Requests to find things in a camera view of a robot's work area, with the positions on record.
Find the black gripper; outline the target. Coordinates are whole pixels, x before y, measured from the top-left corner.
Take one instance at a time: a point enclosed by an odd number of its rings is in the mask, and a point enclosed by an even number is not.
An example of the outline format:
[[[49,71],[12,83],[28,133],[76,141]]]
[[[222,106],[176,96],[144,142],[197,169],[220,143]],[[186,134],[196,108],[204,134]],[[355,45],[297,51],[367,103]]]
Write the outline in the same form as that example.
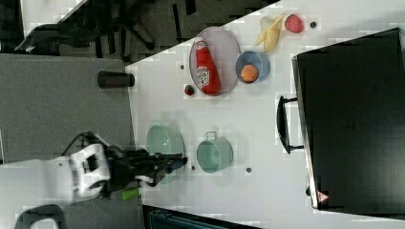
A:
[[[108,195],[140,180],[154,187],[160,182],[160,176],[171,174],[187,163],[187,158],[183,154],[150,155],[144,149],[125,151],[116,146],[109,146],[106,156],[111,174],[106,183]]]

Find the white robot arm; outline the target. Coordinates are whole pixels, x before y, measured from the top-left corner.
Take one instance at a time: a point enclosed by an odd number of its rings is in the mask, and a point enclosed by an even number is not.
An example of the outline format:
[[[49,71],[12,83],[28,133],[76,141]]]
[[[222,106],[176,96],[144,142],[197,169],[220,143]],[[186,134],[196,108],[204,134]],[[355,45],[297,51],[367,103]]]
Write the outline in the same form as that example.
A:
[[[28,205],[71,204],[107,196],[137,180],[154,186],[186,162],[182,153],[122,152],[96,143],[68,156],[3,164],[1,197]]]

